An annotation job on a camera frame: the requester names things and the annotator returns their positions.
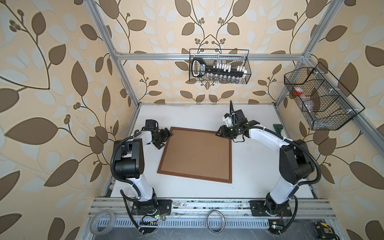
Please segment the brown cardboard backing board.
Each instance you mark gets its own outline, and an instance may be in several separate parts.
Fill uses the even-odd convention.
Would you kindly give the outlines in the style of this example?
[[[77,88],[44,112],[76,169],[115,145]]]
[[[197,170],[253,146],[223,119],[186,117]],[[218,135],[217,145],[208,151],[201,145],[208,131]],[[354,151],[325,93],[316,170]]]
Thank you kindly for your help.
[[[158,174],[232,183],[232,141],[213,131],[172,127]]]

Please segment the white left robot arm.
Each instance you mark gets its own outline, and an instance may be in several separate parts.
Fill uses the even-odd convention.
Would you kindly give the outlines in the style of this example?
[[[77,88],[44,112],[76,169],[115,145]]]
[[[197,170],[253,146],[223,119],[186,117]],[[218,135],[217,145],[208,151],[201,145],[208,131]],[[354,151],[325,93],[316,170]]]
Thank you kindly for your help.
[[[158,150],[166,145],[173,136],[169,129],[159,128],[156,120],[146,120],[144,127],[136,130],[133,135],[114,142],[111,157],[111,173],[117,182],[130,187],[134,197],[128,197],[121,189],[124,201],[132,202],[132,209],[138,216],[161,216],[171,213],[171,200],[158,200],[157,194],[144,176],[145,156],[144,146],[154,145]]]

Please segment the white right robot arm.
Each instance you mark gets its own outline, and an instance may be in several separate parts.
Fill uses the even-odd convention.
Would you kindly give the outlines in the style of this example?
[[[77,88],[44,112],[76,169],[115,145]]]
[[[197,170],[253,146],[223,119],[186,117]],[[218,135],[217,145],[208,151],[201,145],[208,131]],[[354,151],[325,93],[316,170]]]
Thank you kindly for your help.
[[[256,140],[279,153],[280,178],[259,209],[269,216],[279,215],[288,202],[303,185],[313,185],[321,179],[321,169],[315,157],[310,154],[303,140],[291,140],[267,129],[258,121],[249,121],[242,110],[230,110],[224,115],[225,122],[216,136],[234,141],[237,136]]]

